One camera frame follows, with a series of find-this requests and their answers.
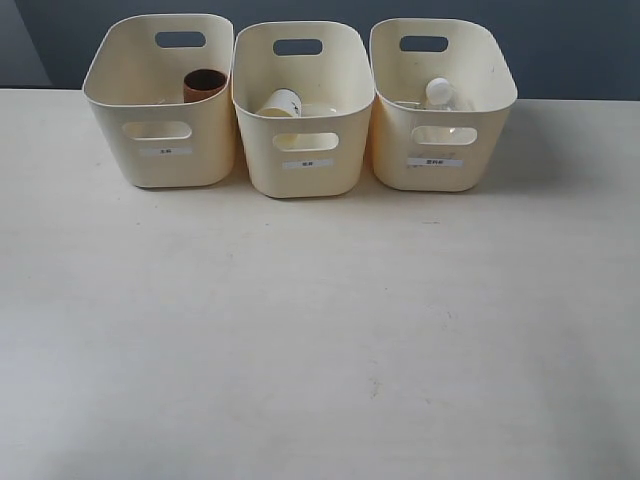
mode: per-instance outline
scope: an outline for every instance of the cream plastic bin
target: cream plastic bin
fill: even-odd
[[[204,45],[162,48],[156,39],[167,35],[163,32],[199,32]],[[196,103],[183,103],[182,88],[184,76],[201,68],[229,78],[233,41],[231,22],[215,15],[143,15],[107,32],[83,90],[129,182],[209,185],[231,171],[230,81],[217,95]]]
[[[448,45],[441,52],[402,51],[404,37],[444,37]],[[373,27],[370,42],[378,92],[372,149],[376,176],[400,190],[457,192],[476,185],[518,96],[491,33],[461,20],[392,19]],[[474,110],[424,111],[395,103],[420,102],[435,77],[447,78]],[[475,132],[466,131],[471,143],[428,143],[424,132],[433,129],[425,127]]]
[[[320,53],[275,53],[277,43],[311,40],[321,42]],[[278,89],[298,94],[301,118],[255,113]],[[374,99],[367,54],[351,27],[262,23],[238,35],[233,101],[251,182],[265,195],[314,197],[350,190],[360,176]]]

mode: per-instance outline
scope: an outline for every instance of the bin handle hole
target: bin handle hole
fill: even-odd
[[[193,133],[184,122],[129,122],[122,131],[133,140],[185,140]]]
[[[200,48],[207,39],[201,32],[158,32],[156,44],[160,48]]]
[[[441,127],[424,125],[411,132],[411,140],[418,145],[471,145],[478,139],[478,131],[472,127]]]
[[[407,35],[400,39],[400,50],[403,52],[442,53],[449,48],[446,37],[429,35]]]
[[[335,133],[281,133],[273,137],[273,145],[282,152],[323,152],[340,143]]]
[[[287,38],[273,42],[273,53],[279,57],[292,55],[320,55],[322,41],[317,38]]]

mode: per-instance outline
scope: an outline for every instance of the brown cup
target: brown cup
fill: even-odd
[[[199,102],[213,97],[227,84],[227,76],[218,70],[194,70],[184,77],[182,92],[185,103]]]

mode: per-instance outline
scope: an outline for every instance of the label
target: label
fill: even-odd
[[[141,148],[140,155],[143,157],[165,157],[168,155],[191,155],[191,147],[164,147],[164,148]]]
[[[416,158],[407,159],[410,167],[464,167],[464,160],[454,158]]]
[[[333,158],[321,158],[319,160],[301,160],[298,162],[282,162],[282,168],[291,170],[292,168],[318,168],[333,166]]]

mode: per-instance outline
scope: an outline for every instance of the white bottle cap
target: white bottle cap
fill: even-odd
[[[437,77],[427,84],[427,100],[431,105],[445,105],[453,98],[453,87],[449,80]]]

